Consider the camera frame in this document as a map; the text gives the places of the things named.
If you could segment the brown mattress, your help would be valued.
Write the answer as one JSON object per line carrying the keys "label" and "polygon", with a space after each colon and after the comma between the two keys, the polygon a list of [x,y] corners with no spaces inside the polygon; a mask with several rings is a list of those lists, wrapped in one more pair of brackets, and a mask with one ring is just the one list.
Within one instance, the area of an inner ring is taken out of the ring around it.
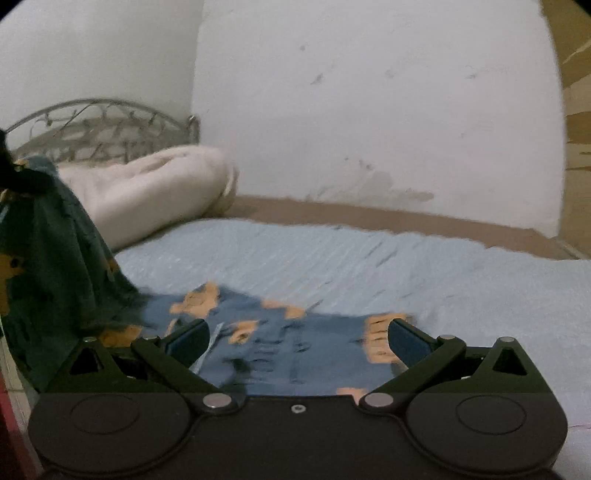
{"label": "brown mattress", "polygon": [[394,234],[412,232],[468,239],[480,242],[488,248],[499,247],[553,260],[572,258],[557,241],[548,239],[533,229],[425,213],[242,196],[236,198],[226,216],[271,224],[345,225],[362,230],[389,231]]}

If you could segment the blue pants with orange print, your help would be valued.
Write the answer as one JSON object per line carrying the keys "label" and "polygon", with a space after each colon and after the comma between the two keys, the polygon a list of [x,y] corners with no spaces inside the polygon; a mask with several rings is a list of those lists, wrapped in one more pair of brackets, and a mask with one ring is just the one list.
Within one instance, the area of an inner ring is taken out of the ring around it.
{"label": "blue pants with orange print", "polygon": [[140,290],[55,167],[42,157],[16,164],[51,178],[43,196],[1,191],[2,324],[35,390],[49,386],[85,336],[124,347],[194,320],[207,323],[209,342],[190,368],[235,394],[371,390],[408,367],[389,347],[391,321],[407,322],[395,314],[315,314],[212,283],[182,295]]}

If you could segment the metal bed headboard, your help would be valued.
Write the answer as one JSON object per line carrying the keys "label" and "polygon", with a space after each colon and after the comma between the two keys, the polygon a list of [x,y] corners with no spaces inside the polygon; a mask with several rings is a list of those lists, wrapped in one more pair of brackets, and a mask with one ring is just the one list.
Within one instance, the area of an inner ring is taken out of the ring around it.
{"label": "metal bed headboard", "polygon": [[128,163],[199,140],[197,115],[178,120],[153,107],[109,98],[48,106],[6,129],[6,144],[14,157],[42,155],[55,164]]}

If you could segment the light blue bedsheet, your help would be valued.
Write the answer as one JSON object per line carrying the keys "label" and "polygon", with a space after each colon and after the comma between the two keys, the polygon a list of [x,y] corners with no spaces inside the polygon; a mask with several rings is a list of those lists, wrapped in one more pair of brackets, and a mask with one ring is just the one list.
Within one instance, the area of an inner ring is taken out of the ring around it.
{"label": "light blue bedsheet", "polygon": [[489,346],[517,338],[573,429],[590,425],[590,264],[478,242],[342,226],[193,222],[121,251],[123,273],[156,294],[206,283],[324,314],[406,314],[433,335]]}

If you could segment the rolled cream blanket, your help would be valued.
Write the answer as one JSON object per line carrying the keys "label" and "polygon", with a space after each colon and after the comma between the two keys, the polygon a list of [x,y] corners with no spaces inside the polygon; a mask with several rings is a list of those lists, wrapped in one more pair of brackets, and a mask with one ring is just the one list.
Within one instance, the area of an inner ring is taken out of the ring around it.
{"label": "rolled cream blanket", "polygon": [[61,163],[57,170],[113,251],[171,225],[224,215],[238,190],[238,168],[204,145],[172,147],[126,164]]}

